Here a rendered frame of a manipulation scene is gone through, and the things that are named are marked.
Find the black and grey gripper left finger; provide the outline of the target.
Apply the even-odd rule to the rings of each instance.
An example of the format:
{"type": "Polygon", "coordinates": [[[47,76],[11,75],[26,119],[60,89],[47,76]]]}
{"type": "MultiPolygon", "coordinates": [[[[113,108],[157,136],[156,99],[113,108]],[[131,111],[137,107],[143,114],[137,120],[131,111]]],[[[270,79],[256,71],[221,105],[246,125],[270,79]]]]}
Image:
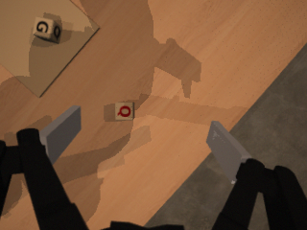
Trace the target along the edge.
{"type": "Polygon", "coordinates": [[[18,146],[0,140],[0,218],[12,175],[24,173],[39,230],[89,230],[53,167],[81,129],[81,107],[72,105],[41,131],[16,132],[18,146]]]}

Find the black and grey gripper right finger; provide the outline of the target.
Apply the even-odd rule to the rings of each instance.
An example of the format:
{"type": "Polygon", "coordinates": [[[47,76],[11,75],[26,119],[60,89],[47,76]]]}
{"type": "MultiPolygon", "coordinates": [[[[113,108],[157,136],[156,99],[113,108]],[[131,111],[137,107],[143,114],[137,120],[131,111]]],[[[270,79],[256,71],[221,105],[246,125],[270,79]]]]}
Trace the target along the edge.
{"type": "Polygon", "coordinates": [[[265,168],[219,121],[211,121],[206,144],[235,184],[211,230],[248,230],[258,193],[270,230],[307,230],[307,198],[290,169],[265,168]]]}

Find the tan wooden letter block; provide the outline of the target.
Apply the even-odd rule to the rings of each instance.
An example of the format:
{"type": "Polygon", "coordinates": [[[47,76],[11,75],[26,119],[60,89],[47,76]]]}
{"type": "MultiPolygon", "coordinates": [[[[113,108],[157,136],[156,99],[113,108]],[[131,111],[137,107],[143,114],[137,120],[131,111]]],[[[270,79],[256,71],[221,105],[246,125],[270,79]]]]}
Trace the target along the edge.
{"type": "Polygon", "coordinates": [[[134,103],[115,103],[115,120],[132,121],[134,119],[134,103]]]}
{"type": "Polygon", "coordinates": [[[62,26],[56,21],[40,16],[35,17],[33,35],[36,37],[59,44],[62,26]]]}

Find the tan flat mat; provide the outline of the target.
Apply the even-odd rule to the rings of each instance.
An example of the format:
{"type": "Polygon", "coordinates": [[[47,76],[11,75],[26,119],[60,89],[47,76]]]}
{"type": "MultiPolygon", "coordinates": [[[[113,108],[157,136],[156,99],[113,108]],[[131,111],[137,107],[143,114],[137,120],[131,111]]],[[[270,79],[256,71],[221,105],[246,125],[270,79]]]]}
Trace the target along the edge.
{"type": "Polygon", "coordinates": [[[99,29],[70,0],[0,0],[0,63],[40,98],[99,29]],[[59,44],[33,35],[36,16],[61,25],[59,44]]]}

